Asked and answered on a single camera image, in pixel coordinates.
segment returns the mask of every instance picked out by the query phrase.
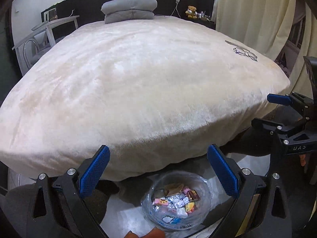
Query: power cord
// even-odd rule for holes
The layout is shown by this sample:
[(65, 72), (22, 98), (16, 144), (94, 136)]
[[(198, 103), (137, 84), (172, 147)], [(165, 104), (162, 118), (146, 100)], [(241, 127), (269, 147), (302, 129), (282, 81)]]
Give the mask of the power cord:
[(175, 11), (175, 10), (177, 11), (177, 14), (178, 14), (178, 16), (179, 16), (179, 18), (180, 18), (180, 14), (179, 14), (178, 9), (177, 9), (178, 3), (179, 3), (179, 2), (176, 2), (176, 7), (175, 7), (174, 11)]
[[(73, 13), (74, 13), (74, 10), (72, 10), (72, 14), (73, 14)], [(72, 16), (72, 14), (71, 14), (71, 15), (69, 15), (69, 17), (70, 17), (70, 16)]]
[(177, 11), (177, 14), (178, 14), (178, 16), (179, 16), (179, 18), (181, 19), (180, 14), (179, 14), (178, 9), (177, 9), (177, 6), (178, 6), (178, 3), (179, 3), (179, 2), (180, 2), (180, 0), (176, 0), (176, 1), (175, 1), (176, 6), (175, 6), (175, 8), (174, 8), (174, 10), (173, 10), (173, 12), (172, 12), (171, 15), (168, 16), (168, 15), (156, 14), (156, 16), (171, 17), (171, 16), (173, 16), (173, 14), (174, 14), (174, 12), (175, 12), (175, 10), (176, 10), (176, 11)]

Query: white table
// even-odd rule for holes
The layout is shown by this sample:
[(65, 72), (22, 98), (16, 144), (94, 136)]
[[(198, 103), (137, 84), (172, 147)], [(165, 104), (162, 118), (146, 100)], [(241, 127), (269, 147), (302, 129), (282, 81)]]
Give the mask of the white table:
[(36, 35), (46, 31), (50, 45), (51, 45), (51, 47), (53, 47), (54, 45), (56, 45), (56, 42), (55, 42), (55, 38), (54, 38), (52, 29), (56, 28), (59, 25), (62, 25), (62, 24), (65, 24), (65, 23), (71, 22), (71, 21), (73, 21), (75, 23), (75, 28), (78, 29), (78, 23), (77, 23), (78, 17), (79, 17), (79, 15), (49, 21), (48, 23), (44, 24), (43, 26), (40, 26), (39, 28), (37, 28), (35, 31), (33, 31), (28, 36), (23, 38), (21, 41), (16, 43), (14, 47), (12, 47), (12, 50), (15, 49), (16, 57), (18, 59), (18, 63), (19, 63), (22, 75), (25, 75), (27, 73), (28, 69), (27, 69), (27, 67), (24, 67), (24, 63), (21, 60), (21, 54), (20, 54), (20, 50), (19, 50), (20, 46), (23, 45), (30, 38), (34, 38)]

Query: eyeglasses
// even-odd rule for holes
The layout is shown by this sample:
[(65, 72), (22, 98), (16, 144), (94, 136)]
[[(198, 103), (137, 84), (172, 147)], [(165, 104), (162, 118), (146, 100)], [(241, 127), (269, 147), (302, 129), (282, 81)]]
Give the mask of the eyeglasses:
[(257, 56), (254, 53), (250, 52), (250, 51), (245, 51), (245, 50), (243, 50), (240, 47), (235, 47), (233, 49), (233, 51), (235, 51), (236, 54), (246, 55), (246, 56), (250, 57), (253, 61), (257, 61)]

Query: teddy bear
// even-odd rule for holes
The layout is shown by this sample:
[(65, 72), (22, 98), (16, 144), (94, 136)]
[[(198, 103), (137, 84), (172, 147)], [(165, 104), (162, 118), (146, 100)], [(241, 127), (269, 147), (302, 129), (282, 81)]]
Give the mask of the teddy bear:
[(190, 19), (197, 19), (198, 13), (196, 12), (196, 7), (188, 6), (188, 10), (185, 12), (187, 17)]

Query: beige curtain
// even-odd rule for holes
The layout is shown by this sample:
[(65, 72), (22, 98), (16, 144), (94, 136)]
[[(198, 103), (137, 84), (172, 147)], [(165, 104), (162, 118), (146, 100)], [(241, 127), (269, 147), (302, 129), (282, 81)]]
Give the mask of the beige curtain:
[(216, 30), (275, 60), (291, 31), (296, 0), (218, 0)]
[(289, 92), (294, 91), (313, 98), (312, 87), (308, 78), (306, 66), (304, 65), (303, 56), (305, 55), (317, 57), (317, 20), (308, 5), (306, 5), (306, 24), (303, 43), (289, 77), (289, 80), (291, 81)]

